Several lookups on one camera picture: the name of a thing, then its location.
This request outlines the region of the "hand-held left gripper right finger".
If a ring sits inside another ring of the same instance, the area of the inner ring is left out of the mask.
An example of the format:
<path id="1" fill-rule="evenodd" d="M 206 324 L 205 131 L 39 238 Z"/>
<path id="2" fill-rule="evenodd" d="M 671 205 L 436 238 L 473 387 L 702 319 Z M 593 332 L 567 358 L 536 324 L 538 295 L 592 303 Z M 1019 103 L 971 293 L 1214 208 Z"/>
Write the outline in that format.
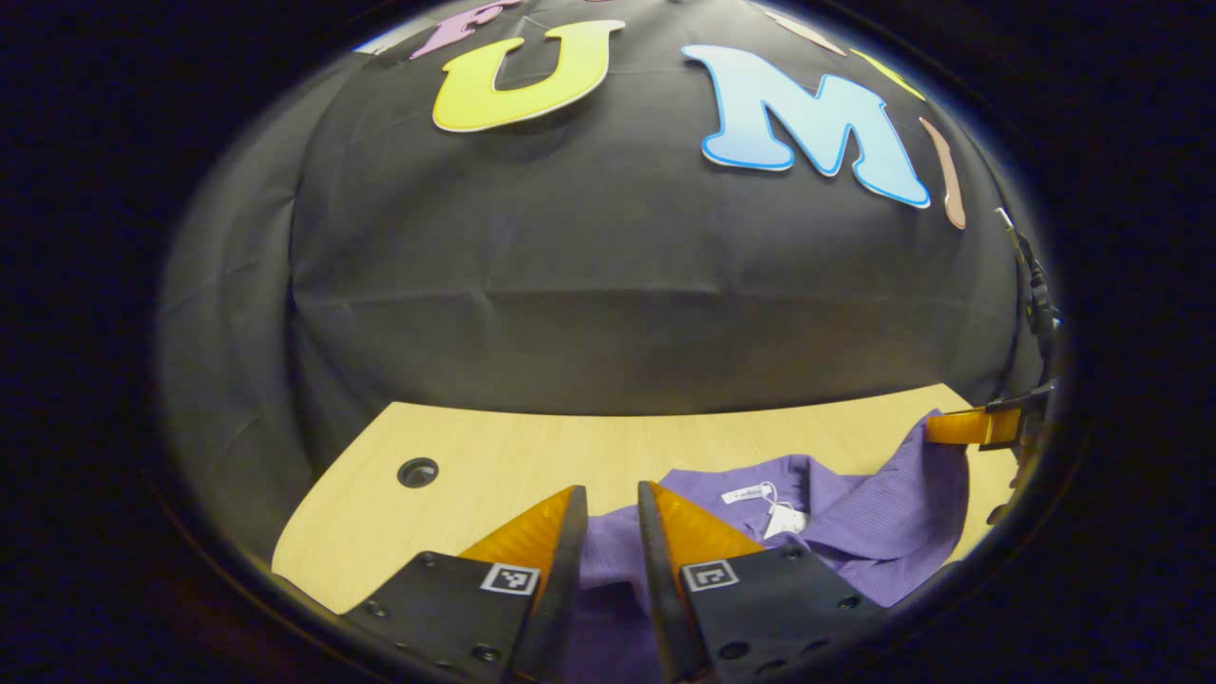
<path id="1" fill-rule="evenodd" d="M 762 546 L 655 482 L 637 497 L 665 683 L 831 683 L 884 618 L 801 542 Z"/>

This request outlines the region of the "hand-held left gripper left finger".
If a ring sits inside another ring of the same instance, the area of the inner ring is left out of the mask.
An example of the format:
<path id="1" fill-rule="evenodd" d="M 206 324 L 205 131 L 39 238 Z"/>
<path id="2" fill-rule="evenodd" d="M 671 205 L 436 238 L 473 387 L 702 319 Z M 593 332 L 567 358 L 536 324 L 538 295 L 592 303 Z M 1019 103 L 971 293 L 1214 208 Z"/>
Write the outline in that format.
<path id="1" fill-rule="evenodd" d="M 568 486 L 465 553 L 418 553 L 344 619 L 411 683 L 559 682 L 587 529 Z"/>

